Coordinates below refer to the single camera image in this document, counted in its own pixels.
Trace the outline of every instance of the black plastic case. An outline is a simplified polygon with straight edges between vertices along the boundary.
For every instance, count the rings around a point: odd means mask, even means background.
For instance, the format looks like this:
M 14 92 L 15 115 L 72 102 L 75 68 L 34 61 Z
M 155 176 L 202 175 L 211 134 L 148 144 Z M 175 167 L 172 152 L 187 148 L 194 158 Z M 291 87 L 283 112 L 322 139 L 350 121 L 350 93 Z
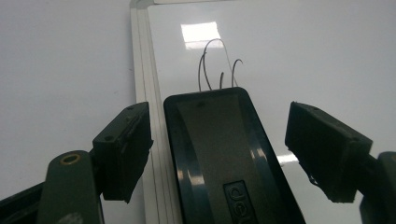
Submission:
M 163 107 L 184 223 L 305 223 L 244 89 Z

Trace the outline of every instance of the printed logo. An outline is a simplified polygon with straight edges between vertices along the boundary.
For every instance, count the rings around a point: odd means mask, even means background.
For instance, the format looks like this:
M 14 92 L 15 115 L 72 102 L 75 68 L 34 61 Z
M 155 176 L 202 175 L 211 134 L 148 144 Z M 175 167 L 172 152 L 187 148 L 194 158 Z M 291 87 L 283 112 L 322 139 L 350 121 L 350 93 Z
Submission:
M 233 224 L 258 223 L 243 180 L 225 184 L 224 193 L 233 218 Z

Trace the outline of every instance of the screw hole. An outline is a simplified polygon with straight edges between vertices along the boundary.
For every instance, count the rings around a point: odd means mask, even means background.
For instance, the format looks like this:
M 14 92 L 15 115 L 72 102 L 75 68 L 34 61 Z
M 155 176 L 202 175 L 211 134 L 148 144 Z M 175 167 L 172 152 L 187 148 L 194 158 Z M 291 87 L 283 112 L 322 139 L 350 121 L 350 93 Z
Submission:
M 113 136 L 109 135 L 109 136 L 105 137 L 105 140 L 106 141 L 111 141 L 111 140 L 113 140 L 113 138 L 114 138 Z
M 66 155 L 61 159 L 61 164 L 62 165 L 71 165 L 71 164 L 78 162 L 80 159 L 81 159 L 81 157 L 78 154 Z

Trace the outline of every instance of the white panel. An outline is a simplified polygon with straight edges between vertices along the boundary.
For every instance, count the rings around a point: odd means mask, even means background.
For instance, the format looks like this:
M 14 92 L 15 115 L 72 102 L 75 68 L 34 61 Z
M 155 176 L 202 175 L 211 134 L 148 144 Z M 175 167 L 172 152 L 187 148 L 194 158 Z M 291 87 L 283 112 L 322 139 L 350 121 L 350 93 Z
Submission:
M 154 145 L 143 173 L 145 210 L 147 223 L 181 223 L 177 200 L 176 180 L 172 173 L 172 161 L 163 124 L 162 103 L 159 98 L 158 80 L 149 30 L 146 7 L 150 1 L 132 2 L 131 20 L 134 44 L 134 71 L 136 97 L 150 106 L 151 133 Z
M 188 49 L 182 24 L 215 22 L 236 78 L 256 106 L 277 155 L 291 101 L 315 105 L 374 140 L 372 155 L 394 150 L 395 1 L 229 1 L 148 9 L 161 101 L 198 91 L 203 49 Z M 210 83 L 231 83 L 224 49 L 209 49 Z M 335 204 L 297 163 L 283 167 L 307 223 L 360 223 L 353 204 Z

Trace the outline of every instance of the glossy white surface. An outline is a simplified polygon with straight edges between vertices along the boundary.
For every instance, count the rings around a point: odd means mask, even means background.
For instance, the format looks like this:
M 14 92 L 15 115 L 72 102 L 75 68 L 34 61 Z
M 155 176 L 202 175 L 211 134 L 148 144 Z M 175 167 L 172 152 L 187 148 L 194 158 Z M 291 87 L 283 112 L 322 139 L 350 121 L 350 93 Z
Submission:
M 396 2 L 227 1 L 148 9 L 160 100 L 198 91 L 203 49 L 188 49 L 181 24 L 215 22 L 236 79 L 256 106 L 277 155 L 291 101 L 315 105 L 374 140 L 372 155 L 394 150 L 396 133 Z M 224 49 L 209 49 L 212 86 L 231 73 Z M 353 204 L 335 204 L 311 185 L 297 163 L 283 167 L 307 223 L 361 223 Z
M 0 200 L 134 104 L 129 2 L 0 1 Z M 102 202 L 108 224 L 145 223 L 141 182 L 129 204 Z

